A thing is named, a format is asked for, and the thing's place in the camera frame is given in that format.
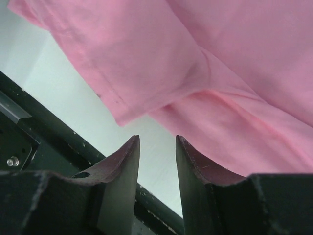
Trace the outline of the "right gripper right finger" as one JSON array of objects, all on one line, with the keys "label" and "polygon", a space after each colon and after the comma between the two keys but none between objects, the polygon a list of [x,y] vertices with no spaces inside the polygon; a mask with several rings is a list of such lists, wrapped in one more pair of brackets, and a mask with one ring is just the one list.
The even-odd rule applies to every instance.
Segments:
[{"label": "right gripper right finger", "polygon": [[240,176],[176,137],[176,162],[187,235],[310,235],[311,174]]}]

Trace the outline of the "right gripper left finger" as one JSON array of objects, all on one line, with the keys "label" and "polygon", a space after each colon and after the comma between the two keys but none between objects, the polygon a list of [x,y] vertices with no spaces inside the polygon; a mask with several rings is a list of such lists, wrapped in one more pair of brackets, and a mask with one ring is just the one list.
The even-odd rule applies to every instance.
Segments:
[{"label": "right gripper left finger", "polygon": [[139,136],[71,178],[51,171],[0,173],[3,235],[129,235]]}]

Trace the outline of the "pink t shirt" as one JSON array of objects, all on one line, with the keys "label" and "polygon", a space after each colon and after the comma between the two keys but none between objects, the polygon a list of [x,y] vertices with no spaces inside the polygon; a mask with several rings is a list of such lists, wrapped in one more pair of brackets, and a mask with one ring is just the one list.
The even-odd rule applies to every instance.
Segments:
[{"label": "pink t shirt", "polygon": [[11,0],[118,125],[148,114],[221,166],[313,171],[310,0]]}]

